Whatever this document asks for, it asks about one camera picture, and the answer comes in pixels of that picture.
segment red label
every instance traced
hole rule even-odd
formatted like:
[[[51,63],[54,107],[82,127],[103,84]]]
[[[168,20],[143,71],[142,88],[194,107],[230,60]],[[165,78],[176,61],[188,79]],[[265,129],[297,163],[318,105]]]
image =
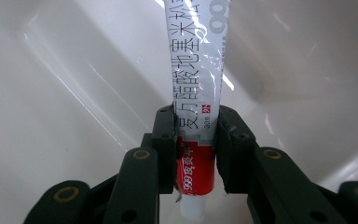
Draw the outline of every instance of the red label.
[[[203,105],[202,106],[202,114],[210,114],[211,113],[211,106],[210,105]]]
[[[197,141],[178,137],[181,159],[177,160],[177,182],[187,195],[205,195],[214,183],[214,151],[212,146],[199,146]]]

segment white surface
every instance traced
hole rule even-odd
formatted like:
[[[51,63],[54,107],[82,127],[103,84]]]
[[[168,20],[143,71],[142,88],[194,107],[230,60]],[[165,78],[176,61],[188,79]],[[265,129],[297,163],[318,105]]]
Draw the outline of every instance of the white surface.
[[[358,178],[358,1],[233,1],[222,105],[330,189]],[[158,2],[0,0],[0,223],[114,175],[172,100]],[[176,195],[161,223],[180,222]],[[251,223],[220,178],[204,223]]]
[[[190,221],[202,221],[205,217],[205,206],[208,195],[182,195],[180,212],[182,217]]]

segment toothpaste tube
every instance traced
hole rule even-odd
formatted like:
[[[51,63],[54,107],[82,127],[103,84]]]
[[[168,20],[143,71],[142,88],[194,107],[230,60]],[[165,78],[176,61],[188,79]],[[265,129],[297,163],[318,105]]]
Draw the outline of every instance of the toothpaste tube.
[[[181,211],[201,219],[213,189],[213,138],[219,114],[230,0],[165,0],[173,107],[179,120],[177,183]]]

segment metal screw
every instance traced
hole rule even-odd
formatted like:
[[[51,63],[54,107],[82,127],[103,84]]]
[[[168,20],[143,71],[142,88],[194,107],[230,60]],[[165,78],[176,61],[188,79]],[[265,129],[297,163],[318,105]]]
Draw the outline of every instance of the metal screw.
[[[144,149],[136,150],[133,153],[133,157],[136,160],[144,160],[144,159],[148,158],[149,156],[150,156],[150,152],[148,152],[147,150],[144,150]]]
[[[273,159],[273,160],[278,160],[282,157],[281,153],[275,149],[266,149],[263,152],[264,156]]]
[[[79,189],[74,186],[59,189],[53,196],[57,203],[67,203],[72,201],[79,194]]]

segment tube cap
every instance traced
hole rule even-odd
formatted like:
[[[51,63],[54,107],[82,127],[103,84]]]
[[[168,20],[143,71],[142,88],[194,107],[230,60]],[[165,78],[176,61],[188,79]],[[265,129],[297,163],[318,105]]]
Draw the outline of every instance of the tube cap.
[[[180,211],[184,218],[190,221],[200,221],[205,214],[206,195],[182,195]]]

